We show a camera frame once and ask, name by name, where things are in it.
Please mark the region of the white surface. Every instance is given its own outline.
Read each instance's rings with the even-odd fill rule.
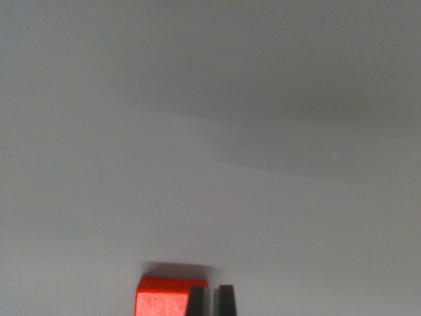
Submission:
[[[421,311],[421,6],[0,4],[0,314]]]

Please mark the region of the red cube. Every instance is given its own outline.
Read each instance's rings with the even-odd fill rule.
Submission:
[[[203,285],[206,288],[208,282],[142,277],[136,290],[134,316],[184,316],[192,285]]]

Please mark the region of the white wall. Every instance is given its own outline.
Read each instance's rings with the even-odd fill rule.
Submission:
[[[0,4],[0,314],[419,315],[421,4]]]

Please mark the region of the red block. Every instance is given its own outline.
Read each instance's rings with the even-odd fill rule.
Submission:
[[[184,316],[192,285],[207,287],[208,282],[144,276],[137,286],[134,316]]]

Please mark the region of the gray background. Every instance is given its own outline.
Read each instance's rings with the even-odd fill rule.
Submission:
[[[0,4],[0,314],[421,311],[421,2]]]

